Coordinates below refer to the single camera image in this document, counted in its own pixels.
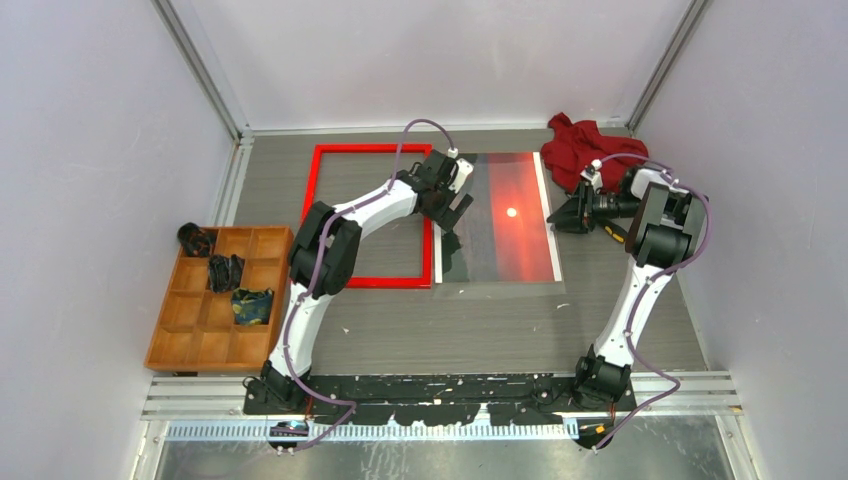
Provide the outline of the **red picture frame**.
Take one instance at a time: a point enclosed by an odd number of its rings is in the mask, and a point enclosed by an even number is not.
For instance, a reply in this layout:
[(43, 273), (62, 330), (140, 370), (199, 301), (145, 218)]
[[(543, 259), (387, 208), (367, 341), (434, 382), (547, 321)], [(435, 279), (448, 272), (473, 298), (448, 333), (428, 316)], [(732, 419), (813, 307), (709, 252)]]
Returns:
[[(309, 176), (304, 194), (301, 221), (304, 221), (313, 204), (324, 154), (394, 154), (395, 144), (388, 143), (326, 143), (316, 144), (313, 150)], [(422, 218), (421, 272), (412, 277), (353, 276), (349, 288), (360, 289), (430, 289), (433, 282), (433, 224)]]

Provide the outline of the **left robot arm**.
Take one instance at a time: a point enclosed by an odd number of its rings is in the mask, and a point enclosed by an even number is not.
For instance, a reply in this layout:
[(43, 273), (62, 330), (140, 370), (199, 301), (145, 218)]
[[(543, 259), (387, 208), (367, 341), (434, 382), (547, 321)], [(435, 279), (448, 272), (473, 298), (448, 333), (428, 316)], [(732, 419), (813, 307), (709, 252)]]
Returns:
[(432, 151), (408, 170), (396, 170), (376, 189), (349, 202), (314, 203), (289, 253), (290, 295), (279, 339), (260, 374), (265, 395), (284, 414), (298, 412), (311, 389), (313, 349), (330, 302), (355, 270), (361, 241), (387, 224), (421, 215), (451, 230), (472, 204), (464, 193), (476, 158), (455, 148)]

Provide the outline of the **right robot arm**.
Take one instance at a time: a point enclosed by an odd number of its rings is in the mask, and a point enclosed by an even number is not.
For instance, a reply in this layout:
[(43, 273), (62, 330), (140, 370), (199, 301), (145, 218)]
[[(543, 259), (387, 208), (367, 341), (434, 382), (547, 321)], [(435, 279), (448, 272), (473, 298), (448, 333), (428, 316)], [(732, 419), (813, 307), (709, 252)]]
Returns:
[(571, 397), (584, 410), (616, 404), (630, 385), (637, 345), (653, 307), (675, 273), (695, 259), (709, 224), (708, 201), (666, 170), (630, 168), (615, 192), (602, 189), (602, 163), (579, 176), (571, 197), (548, 221), (565, 233), (604, 227), (628, 254), (628, 270), (610, 318), (579, 358)]

